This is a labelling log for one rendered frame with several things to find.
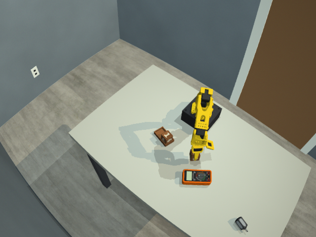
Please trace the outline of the orange digital multimeter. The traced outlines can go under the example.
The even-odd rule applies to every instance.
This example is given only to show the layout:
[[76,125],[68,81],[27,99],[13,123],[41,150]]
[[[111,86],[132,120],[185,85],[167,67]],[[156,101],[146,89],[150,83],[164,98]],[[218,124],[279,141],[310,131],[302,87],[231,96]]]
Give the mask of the orange digital multimeter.
[[184,169],[182,184],[184,185],[210,185],[212,182],[211,170]]

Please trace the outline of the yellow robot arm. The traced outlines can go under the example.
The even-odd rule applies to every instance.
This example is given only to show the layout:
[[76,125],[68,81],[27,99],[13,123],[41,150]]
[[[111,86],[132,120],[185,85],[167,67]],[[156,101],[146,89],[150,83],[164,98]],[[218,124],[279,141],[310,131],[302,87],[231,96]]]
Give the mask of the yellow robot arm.
[[[206,145],[208,139],[208,124],[209,118],[213,111],[212,101],[213,89],[201,87],[200,92],[197,94],[196,102],[192,103],[191,113],[196,113],[196,121],[192,135],[192,140],[200,145]],[[200,121],[200,120],[204,120]]]

